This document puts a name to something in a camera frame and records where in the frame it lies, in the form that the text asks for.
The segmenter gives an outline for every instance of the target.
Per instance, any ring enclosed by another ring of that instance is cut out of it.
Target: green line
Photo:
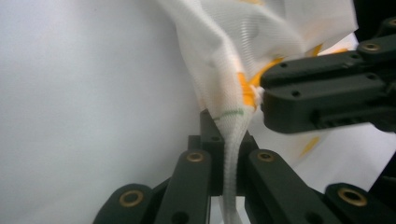
[[[224,112],[220,117],[218,118],[213,118],[213,120],[218,120],[227,116],[232,116],[232,115],[240,115],[243,116],[244,115],[244,110],[242,108],[238,108],[236,110],[228,110],[226,112]]]

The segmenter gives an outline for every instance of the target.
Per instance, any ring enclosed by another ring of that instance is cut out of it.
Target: green stitching
[[[213,120],[219,120],[221,118],[224,118],[224,117],[227,117],[227,116],[231,116],[231,115],[244,116],[244,110],[242,108],[238,108],[236,110],[228,110],[228,111],[224,112],[220,117],[213,118]]]

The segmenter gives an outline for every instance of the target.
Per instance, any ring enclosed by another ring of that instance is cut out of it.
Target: white surface
[[[0,223],[92,223],[115,189],[172,173],[198,114],[175,27],[154,2],[3,1]],[[250,130],[287,157],[260,117]],[[296,170],[317,189],[367,189],[395,146],[370,125],[337,130]]]

